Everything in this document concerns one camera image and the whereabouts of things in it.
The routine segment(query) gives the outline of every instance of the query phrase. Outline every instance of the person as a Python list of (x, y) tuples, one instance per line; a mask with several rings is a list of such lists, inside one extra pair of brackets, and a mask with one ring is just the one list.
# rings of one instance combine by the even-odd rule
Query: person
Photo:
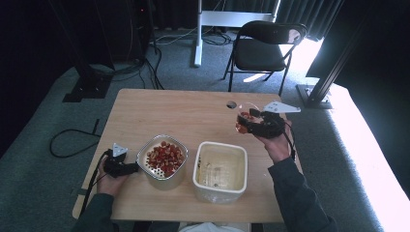
[[(285, 132), (290, 133), (291, 122), (286, 121)], [(305, 176), (299, 172), (295, 161), (289, 155), (286, 137), (282, 134), (275, 138), (255, 136), (261, 141), (273, 164), (268, 168), (274, 181), (274, 191), (280, 212), (288, 231), (337, 231), (337, 223), (326, 215), (320, 201), (311, 189)], [(111, 207), (115, 196), (127, 180), (127, 176), (112, 178), (105, 175), (103, 166), (99, 168), (100, 180), (97, 184), (97, 194), (89, 203), (84, 214), (76, 222), (73, 232), (77, 231), (115, 231), (110, 220)], [(178, 222), (153, 223), (150, 232), (178, 231)], [(209, 222), (184, 228), (183, 231), (236, 231), (234, 228), (217, 227)]]

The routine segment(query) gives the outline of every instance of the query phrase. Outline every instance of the white plastic container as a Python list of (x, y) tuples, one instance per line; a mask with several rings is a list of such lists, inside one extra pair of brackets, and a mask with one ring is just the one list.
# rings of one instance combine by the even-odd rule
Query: white plastic container
[(199, 200), (217, 204), (236, 201), (247, 188), (247, 151), (235, 145), (202, 142), (192, 180)]

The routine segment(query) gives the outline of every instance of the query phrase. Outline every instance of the electrical cord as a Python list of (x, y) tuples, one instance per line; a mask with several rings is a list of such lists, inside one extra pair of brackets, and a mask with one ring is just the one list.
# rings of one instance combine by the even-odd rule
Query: electrical cord
[(101, 165), (101, 163), (102, 163), (102, 161), (103, 161), (103, 157), (104, 157), (104, 156), (108, 156), (108, 153), (109, 153), (109, 150), (108, 150), (108, 151), (105, 151), (105, 152), (100, 156), (99, 162), (97, 163), (97, 166), (96, 166), (96, 168), (94, 169), (93, 175), (91, 176), (90, 182), (89, 182), (89, 184), (88, 184), (87, 192), (85, 193), (85, 196), (84, 196), (84, 201), (82, 202), (81, 211), (80, 211), (80, 213), (79, 213), (80, 215), (82, 215), (82, 214), (84, 213), (84, 211), (85, 211), (85, 208), (87, 208), (88, 198), (90, 198), (90, 194), (91, 194), (91, 190), (93, 189), (93, 186), (94, 186), (101, 178), (103, 178), (103, 177), (105, 176), (105, 175), (103, 175), (102, 177), (100, 177), (100, 178), (95, 182), (96, 177), (97, 177), (97, 174), (99, 173), (99, 167), (100, 167), (100, 165)]
[(57, 153), (54, 151), (54, 149), (53, 149), (53, 143), (54, 143), (55, 139), (56, 139), (57, 137), (59, 137), (60, 135), (66, 133), (66, 132), (70, 132), (70, 131), (79, 132), (79, 133), (84, 133), (84, 134), (92, 135), (92, 136), (96, 136), (96, 137), (101, 137), (100, 135), (94, 134), (93, 132), (91, 133), (91, 132), (87, 132), (87, 131), (83, 131), (83, 130), (77, 130), (77, 129), (62, 130), (62, 131), (58, 132), (57, 134), (55, 134), (55, 135), (51, 138), (51, 140), (50, 140), (50, 142), (49, 142), (49, 144), (48, 144), (48, 150), (49, 150), (49, 152), (50, 152), (50, 154), (51, 154), (52, 156), (54, 156), (54, 157), (56, 157), (56, 158), (59, 158), (59, 159), (70, 158), (70, 157), (76, 156), (76, 155), (78, 155), (78, 154), (80, 154), (80, 153), (82, 153), (82, 152), (84, 152), (84, 151), (86, 151), (86, 150), (88, 150), (88, 149), (90, 149), (90, 148), (96, 146), (97, 144), (99, 144), (99, 141), (97, 141), (97, 142), (95, 142), (95, 143), (92, 143), (92, 144), (88, 145), (88, 146), (85, 147), (85, 148), (82, 148), (82, 149), (80, 149), (80, 150), (78, 150), (78, 151), (76, 151), (76, 152), (74, 152), (74, 153), (68, 154), (68, 155), (59, 155), (59, 154), (57, 154)]
[(151, 79), (151, 82), (152, 82), (152, 84), (153, 84), (153, 88), (154, 88), (154, 89), (157, 89), (157, 90), (162, 89), (162, 90), (164, 90), (164, 88), (163, 88), (163, 86), (162, 86), (162, 84), (161, 84), (161, 82), (160, 82), (160, 80), (159, 80), (159, 78), (158, 78), (158, 75), (157, 75), (158, 67), (159, 67), (160, 62), (161, 62), (161, 59), (162, 59), (162, 52), (161, 52), (161, 50), (160, 50), (159, 48), (157, 48), (157, 47), (155, 47), (155, 46), (153, 46), (153, 48), (154, 48), (154, 49), (157, 51), (157, 53), (159, 54), (159, 59), (158, 59), (158, 61), (157, 61), (157, 64), (155, 65), (155, 67), (153, 67), (148, 60), (146, 60), (146, 63), (148, 64), (148, 67), (149, 67), (150, 71), (152, 72), (152, 75), (154, 76), (154, 77), (151, 77), (150, 79)]
[(288, 123), (284, 122), (284, 124), (286, 124), (286, 125), (290, 128), (290, 133), (291, 133), (291, 135), (292, 135), (293, 142), (290, 140), (289, 135), (288, 135), (285, 131), (283, 132), (283, 135), (284, 135), (284, 137), (286, 138), (287, 142), (288, 142), (289, 145), (290, 145), (290, 156), (292, 157), (293, 160), (295, 160), (295, 158), (296, 158), (296, 152), (295, 152), (295, 133), (293, 132), (292, 127), (291, 127)]

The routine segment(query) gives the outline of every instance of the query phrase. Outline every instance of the hand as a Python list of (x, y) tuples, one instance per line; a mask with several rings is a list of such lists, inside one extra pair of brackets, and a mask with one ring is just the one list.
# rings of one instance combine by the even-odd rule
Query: hand
[[(284, 122), (286, 123), (284, 126), (285, 132), (286, 134), (289, 134), (292, 122), (288, 120), (285, 120)], [(283, 134), (274, 138), (255, 137), (265, 144), (265, 149), (268, 151), (269, 157), (271, 157), (274, 163), (289, 158), (289, 143)]]
[(103, 164), (108, 157), (104, 157), (99, 166), (99, 177), (97, 182), (97, 193), (106, 193), (112, 196), (116, 196), (121, 189), (121, 186), (127, 181), (129, 175), (119, 176), (113, 178), (103, 170)]

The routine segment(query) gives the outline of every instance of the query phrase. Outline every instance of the sleeve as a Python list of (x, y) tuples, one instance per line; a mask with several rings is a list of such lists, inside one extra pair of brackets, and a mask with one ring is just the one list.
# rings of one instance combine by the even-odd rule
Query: sleeve
[(284, 159), (269, 169), (280, 212), (289, 231), (337, 231), (336, 221), (323, 211), (293, 159)]
[(113, 202), (114, 197), (112, 195), (103, 193), (95, 194), (84, 213), (79, 217), (72, 232), (114, 231), (114, 226), (110, 219)]

